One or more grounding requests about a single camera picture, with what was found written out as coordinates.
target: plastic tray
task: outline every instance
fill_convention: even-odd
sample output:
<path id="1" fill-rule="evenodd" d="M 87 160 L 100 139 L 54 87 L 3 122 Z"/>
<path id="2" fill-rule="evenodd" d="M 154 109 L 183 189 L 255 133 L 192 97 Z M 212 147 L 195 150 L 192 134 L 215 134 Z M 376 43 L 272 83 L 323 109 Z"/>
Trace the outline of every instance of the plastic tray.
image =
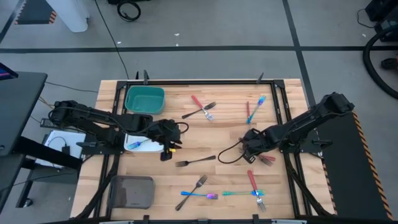
<path id="1" fill-rule="evenodd" d="M 112 177 L 108 207 L 148 209 L 154 202 L 155 183 L 151 177 Z"/>
<path id="2" fill-rule="evenodd" d="M 140 114 L 161 114 L 165 105 L 164 90 L 153 86 L 132 86 L 124 105 Z"/>

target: white cylinder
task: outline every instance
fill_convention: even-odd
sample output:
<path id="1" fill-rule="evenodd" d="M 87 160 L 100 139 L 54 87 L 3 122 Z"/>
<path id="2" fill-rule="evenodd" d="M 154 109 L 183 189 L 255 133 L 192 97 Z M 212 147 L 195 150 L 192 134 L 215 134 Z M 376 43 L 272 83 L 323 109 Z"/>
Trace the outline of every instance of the white cylinder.
<path id="1" fill-rule="evenodd" d="M 72 32 L 84 32 L 88 28 L 88 11 L 79 0 L 46 0 L 58 17 Z"/>

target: red handled fork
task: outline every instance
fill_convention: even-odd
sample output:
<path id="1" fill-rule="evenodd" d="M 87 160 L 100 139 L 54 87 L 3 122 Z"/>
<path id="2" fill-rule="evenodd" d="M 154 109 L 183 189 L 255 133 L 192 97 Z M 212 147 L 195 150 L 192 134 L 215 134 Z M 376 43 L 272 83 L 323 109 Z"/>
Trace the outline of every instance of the red handled fork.
<path id="1" fill-rule="evenodd" d="M 194 100 L 194 102 L 201 108 L 201 110 L 203 110 L 203 112 L 205 112 L 206 118 L 207 118 L 209 121 L 213 121 L 213 120 L 214 120 L 214 117 L 213 117 L 211 114 L 209 114 L 209 112 L 207 112 L 207 110 L 204 109 L 204 107 L 201 105 L 201 103 L 199 102 L 199 100 L 198 100 L 194 95 L 192 95 L 191 97 L 192 97 L 192 99 Z"/>
<path id="2" fill-rule="evenodd" d="M 248 175 L 249 175 L 251 185 L 253 186 L 253 190 L 255 191 L 256 196 L 257 196 L 257 200 L 256 200 L 257 205 L 259 206 L 259 208 L 261 209 L 262 212 L 265 212 L 266 206 L 264 205 L 264 202 L 262 201 L 262 199 L 259 196 L 259 191 L 257 189 L 257 185 L 256 185 L 256 182 L 254 181 L 254 176 L 253 176 L 253 173 L 251 172 L 251 170 L 248 170 Z"/>

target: orange and black hazard tape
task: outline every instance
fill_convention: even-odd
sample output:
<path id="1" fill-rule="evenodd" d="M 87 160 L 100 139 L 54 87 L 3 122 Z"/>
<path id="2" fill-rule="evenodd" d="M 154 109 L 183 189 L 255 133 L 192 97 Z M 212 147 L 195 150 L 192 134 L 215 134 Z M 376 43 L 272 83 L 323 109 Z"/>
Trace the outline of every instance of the orange and black hazard tape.
<path id="1" fill-rule="evenodd" d="M 15 25 L 18 25 L 19 16 L 21 15 L 22 10 L 25 8 L 25 5 L 26 5 L 26 1 L 24 1 L 24 2 L 22 3 L 21 8 L 19 9 L 18 15 L 16 16 L 16 19 L 15 19 L 15 21 L 14 21 L 14 24 L 15 24 Z"/>
<path id="2" fill-rule="evenodd" d="M 372 156 L 371 156 L 371 152 L 369 151 L 368 144 L 366 143 L 366 140 L 365 140 L 362 128 L 361 128 L 361 123 L 359 122 L 358 115 L 355 113 L 355 111 L 353 111 L 353 115 L 354 115 L 354 120 L 355 120 L 356 127 L 358 128 L 359 136 L 361 137 L 361 140 L 362 140 L 362 143 L 363 143 L 363 147 L 365 149 L 365 154 L 368 157 L 369 165 L 370 165 L 371 170 L 373 172 L 374 180 L 376 181 L 376 185 L 377 185 L 377 187 L 379 189 L 381 200 L 383 201 L 384 208 L 386 209 L 386 213 L 387 213 L 388 218 L 392 220 L 393 218 L 392 218 L 392 213 L 391 213 L 391 210 L 390 210 L 390 206 L 388 206 L 386 195 L 384 193 L 383 187 L 381 186 L 381 182 L 380 182 L 380 179 L 379 179 L 379 175 L 377 174 L 376 167 L 374 166 L 374 163 L 373 163 L 373 160 L 372 160 Z"/>
<path id="3" fill-rule="evenodd" d="M 50 19 L 49 19 L 49 24 L 53 24 L 55 21 L 55 18 L 57 18 L 57 13 L 55 11 L 52 11 L 51 15 L 50 15 Z"/>
<path id="4" fill-rule="evenodd" d="M 330 194 L 331 203 L 333 205 L 333 209 L 335 210 L 335 215 L 337 215 L 336 203 L 335 203 L 335 199 L 333 198 L 333 194 L 331 192 L 330 181 L 329 181 L 329 178 L 328 178 L 328 171 L 326 170 L 326 165 L 323 162 L 323 160 L 322 160 L 322 164 L 323 164 L 323 171 L 325 172 L 326 183 L 328 184 L 328 188 L 329 188 L 329 194 Z"/>

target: gray tray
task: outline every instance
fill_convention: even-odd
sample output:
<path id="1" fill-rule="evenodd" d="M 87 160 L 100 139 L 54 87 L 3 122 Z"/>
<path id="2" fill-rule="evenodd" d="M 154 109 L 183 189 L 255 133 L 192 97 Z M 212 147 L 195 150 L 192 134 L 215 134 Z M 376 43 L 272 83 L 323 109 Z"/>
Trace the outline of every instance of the gray tray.
<path id="1" fill-rule="evenodd" d="M 117 175 L 111 180 L 108 207 L 148 209 L 154 196 L 155 183 L 151 177 Z"/>

